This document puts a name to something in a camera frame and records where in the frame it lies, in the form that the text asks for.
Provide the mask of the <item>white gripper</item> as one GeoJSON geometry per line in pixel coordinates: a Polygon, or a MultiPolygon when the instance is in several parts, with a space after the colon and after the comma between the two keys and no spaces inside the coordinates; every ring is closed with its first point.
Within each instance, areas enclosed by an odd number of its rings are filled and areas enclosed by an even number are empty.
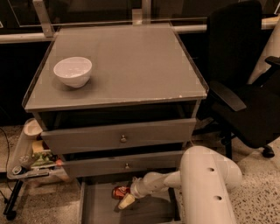
{"type": "Polygon", "coordinates": [[[130,193],[127,193],[118,204],[119,209],[124,209],[135,202],[136,199],[144,198],[153,193],[166,191],[168,186],[165,185],[166,174],[158,172],[149,172],[142,178],[134,177],[130,186],[130,193]]]}

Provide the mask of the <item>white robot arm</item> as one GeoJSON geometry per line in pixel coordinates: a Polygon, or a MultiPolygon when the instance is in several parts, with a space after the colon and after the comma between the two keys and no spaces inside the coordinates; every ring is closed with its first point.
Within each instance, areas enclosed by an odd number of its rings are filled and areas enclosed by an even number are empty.
{"type": "Polygon", "coordinates": [[[185,224],[237,224],[228,193],[241,182],[241,169],[233,160],[207,147],[193,146],[183,153],[178,171],[149,172],[135,178],[118,207],[124,209],[147,195],[178,188],[185,224]]]}

